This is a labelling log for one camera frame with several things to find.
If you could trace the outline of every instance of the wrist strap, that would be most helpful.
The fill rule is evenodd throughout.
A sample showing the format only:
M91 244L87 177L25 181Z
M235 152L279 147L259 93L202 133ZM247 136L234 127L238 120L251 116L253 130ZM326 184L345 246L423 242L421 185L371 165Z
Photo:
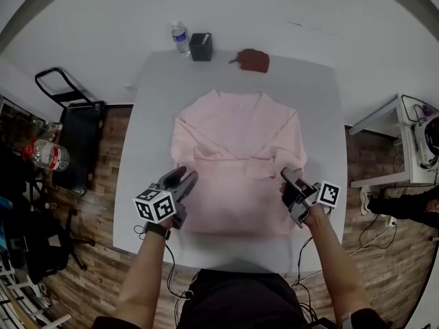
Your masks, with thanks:
M165 240L168 240L169 237L171 236L171 230L166 229L165 227L162 227L158 224L151 223L151 222L147 222L145 224L145 229L143 232L144 233L147 233L147 232L156 233L158 235L163 236L165 238Z

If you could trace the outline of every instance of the cart handle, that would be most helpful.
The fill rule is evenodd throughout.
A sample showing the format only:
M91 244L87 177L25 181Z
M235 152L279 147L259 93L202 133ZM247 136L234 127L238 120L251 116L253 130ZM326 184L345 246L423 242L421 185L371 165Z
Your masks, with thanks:
M48 97L50 97L52 100L54 100L59 106L61 106L64 109L67 109L66 106L64 106L62 104L63 100L57 100L57 96L59 95L51 95L49 94L44 88L43 86L40 84L39 79L45 75L48 75L50 73L53 72L58 72L59 74L61 74L61 77L64 79L64 81L67 83L67 85L70 86L70 88L73 89L73 92L75 96L75 99L83 99L85 100L88 104L90 104L92 107L95 107L95 104L93 102L90 101L90 99L88 99L84 94L82 94L82 92L76 88L76 86L73 85L72 82L70 82L69 78L66 76L66 74L64 73L64 71L62 69L59 69L58 67L54 67L52 69L47 69L46 71L40 72L37 75L35 75L35 82L36 85L39 87L39 89L41 89L41 91L46 94Z

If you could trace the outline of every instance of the black shirt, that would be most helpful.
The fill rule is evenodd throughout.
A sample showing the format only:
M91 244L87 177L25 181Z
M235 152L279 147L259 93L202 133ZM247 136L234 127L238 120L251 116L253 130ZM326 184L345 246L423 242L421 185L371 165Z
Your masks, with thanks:
M179 329L289 328L308 329L296 294L278 274L199 272L185 301ZM351 316L351 328L388 328L373 310ZM120 319L98 317L93 329L135 329Z

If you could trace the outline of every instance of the person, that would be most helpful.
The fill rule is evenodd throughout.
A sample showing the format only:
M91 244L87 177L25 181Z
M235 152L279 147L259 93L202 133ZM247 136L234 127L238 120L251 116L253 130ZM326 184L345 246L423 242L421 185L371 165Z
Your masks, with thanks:
M402 195L393 199L377 199L373 197L369 186L363 186L360 190L360 202L363 215L389 215L439 228L439 186L422 194Z
M389 328L373 311L355 263L343 250L318 204L304 220L313 237L338 328ZM169 220L162 223L170 228ZM150 329L161 285L165 238L147 232L122 285L113 317L98 317L93 329ZM180 316L185 328L310 328L296 294L278 274L202 269L192 282Z

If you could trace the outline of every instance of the hand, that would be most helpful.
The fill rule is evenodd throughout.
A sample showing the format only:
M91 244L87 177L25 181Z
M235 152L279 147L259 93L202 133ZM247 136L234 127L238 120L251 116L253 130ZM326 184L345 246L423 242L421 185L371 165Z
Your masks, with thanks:
M172 228L172 217L166 218L164 221L160 222L159 225L170 230Z
M279 191L282 195L285 193L286 183L282 183ZM309 215L304 219L303 223L310 228L318 223L320 218L324 217L324 209L321 204L316 204L309 209Z
M439 212L439 200L435 199L435 200L430 200L428 201L427 207L426 207L426 211L427 212Z

